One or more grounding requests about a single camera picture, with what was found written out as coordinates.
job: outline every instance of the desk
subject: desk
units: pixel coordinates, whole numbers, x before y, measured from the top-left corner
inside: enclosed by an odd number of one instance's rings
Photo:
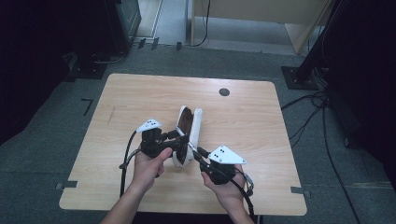
[[[192,0],[192,45],[195,17],[206,17],[208,2]],[[285,23],[294,51],[299,53],[314,29],[326,23],[332,4],[332,0],[214,0],[209,17]]]
[[[230,95],[219,94],[227,88]],[[245,160],[254,181],[251,201],[257,215],[302,216],[304,196],[273,83],[195,77],[111,75],[69,176],[76,188],[64,189],[63,209],[110,210],[119,198],[125,148],[131,133],[147,119],[174,130],[182,105],[204,111],[198,146],[214,150],[226,145]],[[137,148],[141,135],[134,137]],[[215,194],[204,186],[198,162],[186,168],[164,163],[139,211],[224,214]],[[126,183],[134,172],[131,162]]]

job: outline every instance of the wooden tabletop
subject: wooden tabletop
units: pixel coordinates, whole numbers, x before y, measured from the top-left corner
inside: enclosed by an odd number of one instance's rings
[[[221,96],[219,90],[230,91]],[[254,181],[251,201],[257,215],[302,216],[306,213],[290,142],[273,83],[195,77],[113,74],[107,80],[78,157],[69,176],[76,188],[64,189],[63,209],[110,210],[119,198],[125,148],[132,132],[148,119],[174,130],[182,105],[203,109],[199,147],[225,145],[247,161]],[[138,148],[141,135],[131,149]],[[223,214],[215,194],[204,186],[198,162],[186,168],[164,163],[139,211]],[[126,183],[134,172],[128,167]]]

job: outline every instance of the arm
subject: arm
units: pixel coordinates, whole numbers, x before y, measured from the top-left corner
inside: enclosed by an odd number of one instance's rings
[[[242,171],[241,165],[235,165],[235,167]],[[245,210],[243,196],[233,183],[228,182],[225,185],[215,185],[212,180],[210,180],[210,177],[207,175],[207,173],[201,172],[201,175],[204,179],[205,186],[215,192],[219,203],[227,211],[233,223],[253,223],[253,220],[251,220],[250,216]],[[237,173],[233,180],[238,183],[239,186],[245,186],[245,179],[240,173]]]
[[[142,152],[135,155],[132,182],[102,220],[102,223],[132,223],[143,196],[154,184],[154,178],[164,172],[163,162],[169,158],[171,153],[172,149],[169,147],[155,159]]]

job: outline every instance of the gray carpet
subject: gray carpet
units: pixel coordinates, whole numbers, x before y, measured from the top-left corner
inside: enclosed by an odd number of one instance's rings
[[[107,67],[103,79],[61,83],[28,127],[0,146],[0,223],[98,223],[106,215],[106,212],[61,209],[62,192],[54,187],[70,174],[109,74],[272,81],[280,104],[285,105],[314,93],[290,91],[282,77],[280,66],[299,66],[303,60],[296,56],[215,49],[183,47],[177,51],[176,46],[158,46],[155,50],[150,45],[142,49],[134,46],[122,61]],[[81,99],[93,100],[88,113],[89,102]],[[304,125],[314,110],[306,100],[283,111],[289,136]],[[396,223],[396,195],[381,163],[364,149],[345,148],[332,109],[326,108],[325,113],[330,153],[360,222]],[[332,169],[322,130],[322,116],[318,113],[292,150],[304,187],[307,214],[264,216],[265,223],[357,222]]]

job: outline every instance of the mounting hole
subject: mounting hole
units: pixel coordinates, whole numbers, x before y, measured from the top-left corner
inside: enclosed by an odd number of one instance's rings
[[[230,91],[228,89],[222,88],[219,90],[220,95],[222,96],[228,96],[230,95]]]

